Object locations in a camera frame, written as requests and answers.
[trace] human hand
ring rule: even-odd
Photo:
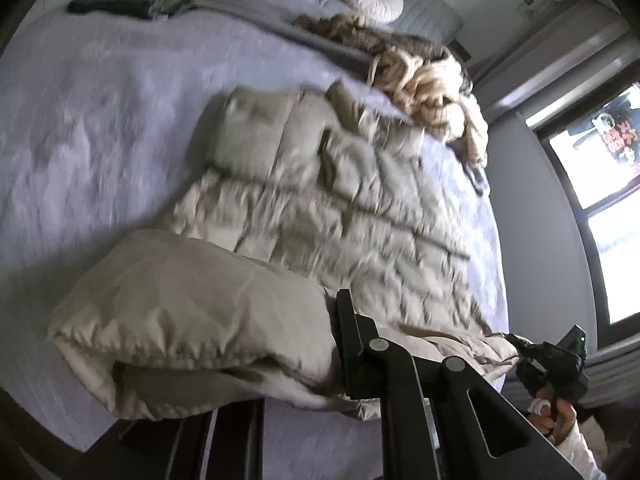
[[[552,397],[552,394],[553,392],[550,392],[549,389],[545,387],[536,394],[536,397],[539,399],[547,399],[549,396]],[[530,413],[527,418],[531,425],[543,435],[553,434],[554,443],[556,446],[559,446],[568,437],[569,433],[571,433],[577,420],[577,413],[569,402],[562,399],[556,400],[556,408],[558,409],[559,424],[551,418],[550,406],[542,406],[539,415],[537,413]]]

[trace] beige down comforter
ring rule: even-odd
[[[236,90],[210,170],[165,231],[129,235],[86,274],[50,338],[121,418],[260,396],[369,418],[376,402],[344,397],[330,325],[331,298],[348,287],[381,336],[497,379],[516,350],[468,290],[465,234],[422,170],[423,137],[341,84]]]

